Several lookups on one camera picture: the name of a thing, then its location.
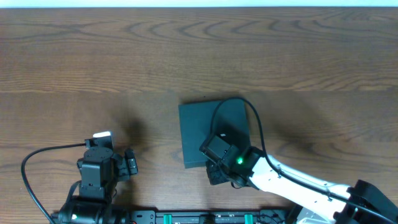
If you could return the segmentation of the black gift box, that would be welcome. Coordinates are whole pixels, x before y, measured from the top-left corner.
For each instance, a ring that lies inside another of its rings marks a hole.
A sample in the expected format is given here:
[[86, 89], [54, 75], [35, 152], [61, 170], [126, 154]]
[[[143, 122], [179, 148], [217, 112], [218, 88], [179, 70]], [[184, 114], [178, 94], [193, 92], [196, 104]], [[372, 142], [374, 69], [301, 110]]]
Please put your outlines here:
[[219, 101], [204, 101], [178, 106], [182, 137], [183, 163], [186, 169], [204, 167], [207, 158], [200, 146], [210, 134], [210, 128], [220, 134], [237, 131], [249, 135], [244, 102], [229, 100], [218, 109], [215, 120], [211, 118]]

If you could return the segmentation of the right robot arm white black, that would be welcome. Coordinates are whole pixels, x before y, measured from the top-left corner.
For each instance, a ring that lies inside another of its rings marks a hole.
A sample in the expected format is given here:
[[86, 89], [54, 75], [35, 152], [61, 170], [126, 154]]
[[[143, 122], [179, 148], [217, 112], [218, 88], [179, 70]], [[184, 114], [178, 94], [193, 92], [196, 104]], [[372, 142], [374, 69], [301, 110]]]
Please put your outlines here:
[[228, 181], [279, 195], [328, 223], [397, 223], [397, 206], [364, 180], [354, 186], [321, 180], [225, 134], [212, 134], [200, 151]]

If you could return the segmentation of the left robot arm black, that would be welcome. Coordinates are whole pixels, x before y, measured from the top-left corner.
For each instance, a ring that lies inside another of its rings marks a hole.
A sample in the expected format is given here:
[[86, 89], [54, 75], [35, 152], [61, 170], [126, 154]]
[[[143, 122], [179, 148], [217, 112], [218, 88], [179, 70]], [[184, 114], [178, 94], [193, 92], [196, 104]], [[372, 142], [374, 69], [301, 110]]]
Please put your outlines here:
[[81, 180], [70, 187], [65, 204], [52, 216], [56, 223], [123, 224], [131, 221], [129, 212], [112, 205], [118, 182], [138, 173], [132, 149], [121, 156], [114, 152], [110, 131], [95, 133], [85, 140], [86, 151], [77, 161]]

